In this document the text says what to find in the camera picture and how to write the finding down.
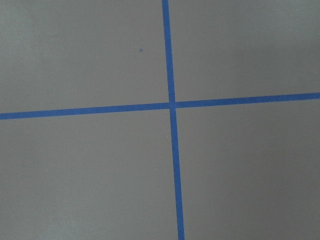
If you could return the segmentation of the crossing blue tape line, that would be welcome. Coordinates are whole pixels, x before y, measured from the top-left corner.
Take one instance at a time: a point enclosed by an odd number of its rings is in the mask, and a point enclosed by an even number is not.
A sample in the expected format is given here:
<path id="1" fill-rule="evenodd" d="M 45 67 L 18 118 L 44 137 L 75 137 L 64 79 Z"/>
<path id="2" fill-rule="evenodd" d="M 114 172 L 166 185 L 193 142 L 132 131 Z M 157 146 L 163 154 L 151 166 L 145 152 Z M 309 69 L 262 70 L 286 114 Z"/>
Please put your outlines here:
<path id="1" fill-rule="evenodd" d="M 70 108 L 70 109 L 6 112 L 6 113 L 0 114 L 0 119 L 12 120 L 12 119 L 29 119 L 29 118 L 120 113 L 120 112 L 153 111 L 153 110 L 167 110 L 167 109 L 170 109 L 171 107 L 181 109 L 181 108 L 213 107 L 213 106 L 272 103 L 272 102 L 318 100 L 319 98 L 320 98 L 320 94 L 316 92 L 316 93 L 299 93 L 299 94 L 285 94 L 285 95 L 267 95 L 267 96 L 253 96 L 253 97 L 178 101 L 176 103 L 162 102 L 162 103 L 99 106 L 99 107 Z"/>

